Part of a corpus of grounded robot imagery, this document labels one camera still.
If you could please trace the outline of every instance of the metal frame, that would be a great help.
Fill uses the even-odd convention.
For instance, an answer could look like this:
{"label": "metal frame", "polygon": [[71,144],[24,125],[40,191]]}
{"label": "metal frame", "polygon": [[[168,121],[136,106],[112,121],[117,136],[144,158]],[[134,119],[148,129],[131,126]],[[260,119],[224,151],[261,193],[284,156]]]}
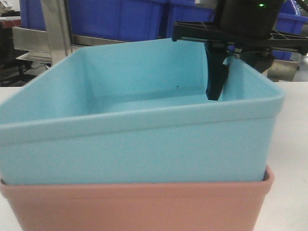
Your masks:
{"label": "metal frame", "polygon": [[66,0],[40,0],[46,31],[13,28],[15,49],[29,51],[18,59],[56,64],[83,46],[122,43],[124,41],[72,34]]}

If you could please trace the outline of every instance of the blue storage crate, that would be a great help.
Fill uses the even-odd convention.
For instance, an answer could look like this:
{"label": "blue storage crate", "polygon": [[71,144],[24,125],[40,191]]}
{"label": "blue storage crate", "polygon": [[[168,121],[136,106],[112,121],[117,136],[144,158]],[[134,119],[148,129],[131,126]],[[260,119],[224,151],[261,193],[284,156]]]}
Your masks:
{"label": "blue storage crate", "polygon": [[284,4],[282,4],[280,13],[300,15],[299,8],[295,0],[287,0]]}
{"label": "blue storage crate", "polygon": [[211,22],[214,20],[214,9],[196,7],[194,0],[169,0],[167,38],[172,37],[176,21]]}
{"label": "blue storage crate", "polygon": [[262,180],[283,92],[239,59],[219,101],[197,42],[81,48],[0,105],[8,184]]}
{"label": "blue storage crate", "polygon": [[27,29],[46,30],[40,0],[19,0],[21,26]]}
{"label": "blue storage crate", "polygon": [[[158,38],[167,0],[69,0],[73,33],[125,41]],[[39,0],[20,0],[22,27],[45,30]]]}
{"label": "blue storage crate", "polygon": [[[308,22],[308,17],[300,15],[291,15],[286,13],[279,13],[276,30],[283,31],[291,34],[300,34],[302,27]],[[290,60],[292,53],[286,51],[273,51],[273,55],[276,59]]]}

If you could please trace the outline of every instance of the green indicator light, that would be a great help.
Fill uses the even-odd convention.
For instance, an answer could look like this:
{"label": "green indicator light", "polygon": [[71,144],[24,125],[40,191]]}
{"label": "green indicator light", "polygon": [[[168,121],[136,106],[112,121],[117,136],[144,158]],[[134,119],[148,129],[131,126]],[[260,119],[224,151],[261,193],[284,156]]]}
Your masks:
{"label": "green indicator light", "polygon": [[267,5],[264,4],[264,3],[260,3],[260,4],[258,5],[258,7],[267,7]]}

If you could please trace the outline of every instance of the white table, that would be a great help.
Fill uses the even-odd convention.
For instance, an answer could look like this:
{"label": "white table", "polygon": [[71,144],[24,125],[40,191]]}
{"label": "white table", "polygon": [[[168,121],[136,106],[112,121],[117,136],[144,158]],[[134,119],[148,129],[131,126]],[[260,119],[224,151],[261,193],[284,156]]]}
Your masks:
{"label": "white table", "polygon": [[[287,96],[269,150],[276,180],[254,231],[308,230],[308,82],[277,83]],[[19,88],[0,88],[0,101]],[[0,231],[21,231],[7,201],[0,196]]]}

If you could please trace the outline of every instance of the plastic bin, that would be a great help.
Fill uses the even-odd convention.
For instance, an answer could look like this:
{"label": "plastic bin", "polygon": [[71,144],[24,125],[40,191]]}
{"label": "plastic bin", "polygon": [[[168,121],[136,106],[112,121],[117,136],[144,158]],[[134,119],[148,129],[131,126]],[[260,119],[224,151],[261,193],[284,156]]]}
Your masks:
{"label": "plastic bin", "polygon": [[[69,0],[74,34],[125,41],[157,39],[167,0]],[[40,0],[20,0],[22,27],[45,30]]]}
{"label": "plastic bin", "polygon": [[300,15],[299,8],[295,0],[287,0],[284,4],[282,4],[280,13]]}
{"label": "plastic bin", "polygon": [[79,49],[0,105],[7,184],[262,180],[283,92],[241,60],[218,102],[204,45]]}
{"label": "plastic bin", "polygon": [[[303,17],[300,15],[291,15],[286,13],[279,13],[276,30],[288,32],[292,34],[300,34],[302,27],[308,22],[308,17]],[[290,60],[292,53],[286,51],[273,51],[276,59]]]}
{"label": "plastic bin", "polygon": [[194,0],[170,0],[167,22],[167,38],[172,37],[176,21],[210,22],[214,20],[214,9],[195,6]]}
{"label": "plastic bin", "polygon": [[0,189],[24,231],[252,231],[273,180]]}

